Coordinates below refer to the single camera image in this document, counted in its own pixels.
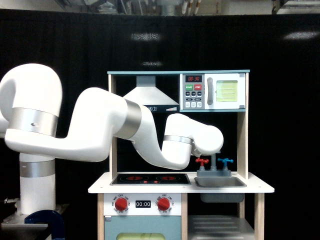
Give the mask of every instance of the oven timer display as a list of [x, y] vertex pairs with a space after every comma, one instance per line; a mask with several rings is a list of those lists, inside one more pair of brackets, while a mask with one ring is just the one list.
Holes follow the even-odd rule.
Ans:
[[185, 82], [186, 83], [202, 83], [202, 75], [198, 75], [198, 76], [186, 75]]
[[136, 200], [135, 207], [137, 209], [150, 209], [151, 201], [150, 200]]

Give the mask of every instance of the stovetop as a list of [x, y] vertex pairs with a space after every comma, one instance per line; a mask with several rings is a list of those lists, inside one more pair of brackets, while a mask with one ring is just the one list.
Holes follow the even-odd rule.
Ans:
[[190, 185], [190, 181], [185, 173], [120, 173], [110, 185]]

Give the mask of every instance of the oven window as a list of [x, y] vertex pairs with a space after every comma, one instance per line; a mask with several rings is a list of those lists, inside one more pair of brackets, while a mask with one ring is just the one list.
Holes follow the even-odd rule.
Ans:
[[238, 81], [216, 81], [216, 101], [236, 102], [238, 101]]
[[161, 233], [130, 233], [122, 232], [116, 240], [166, 240]]

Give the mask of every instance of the oven door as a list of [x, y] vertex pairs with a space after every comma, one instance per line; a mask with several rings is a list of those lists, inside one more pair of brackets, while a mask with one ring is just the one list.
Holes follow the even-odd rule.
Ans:
[[112, 216], [104, 240], [180, 240], [181, 216]]
[[245, 105], [245, 73], [204, 75], [204, 109], [244, 109]]

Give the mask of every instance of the toy oven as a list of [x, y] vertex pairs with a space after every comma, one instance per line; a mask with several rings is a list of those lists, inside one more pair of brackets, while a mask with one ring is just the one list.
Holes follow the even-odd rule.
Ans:
[[109, 193], [104, 197], [105, 240], [181, 239], [181, 194]]

